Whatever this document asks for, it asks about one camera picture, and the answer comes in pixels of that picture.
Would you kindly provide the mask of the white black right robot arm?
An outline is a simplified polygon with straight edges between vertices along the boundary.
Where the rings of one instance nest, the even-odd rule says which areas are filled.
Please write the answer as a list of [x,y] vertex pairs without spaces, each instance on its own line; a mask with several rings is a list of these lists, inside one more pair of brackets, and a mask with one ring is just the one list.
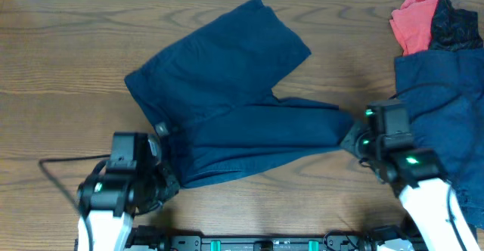
[[393,131],[356,122],[340,146],[391,187],[426,249],[479,249],[436,152],[416,148],[407,125]]

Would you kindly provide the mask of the navy blue shorts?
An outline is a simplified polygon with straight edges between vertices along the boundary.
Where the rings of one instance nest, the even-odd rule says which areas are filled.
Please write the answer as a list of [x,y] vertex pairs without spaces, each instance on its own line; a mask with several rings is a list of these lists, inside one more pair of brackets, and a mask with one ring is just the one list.
[[180,185],[202,187],[339,147],[349,113],[272,91],[309,55],[270,7],[249,0],[164,48],[125,84],[166,142]]

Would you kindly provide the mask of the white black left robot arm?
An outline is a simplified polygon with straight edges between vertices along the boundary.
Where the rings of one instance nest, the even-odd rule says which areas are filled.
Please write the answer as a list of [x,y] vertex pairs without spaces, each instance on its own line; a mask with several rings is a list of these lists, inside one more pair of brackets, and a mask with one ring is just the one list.
[[165,237],[151,227],[133,226],[134,218],[163,207],[180,190],[166,163],[117,163],[109,160],[78,189],[81,217],[76,250],[164,250]]

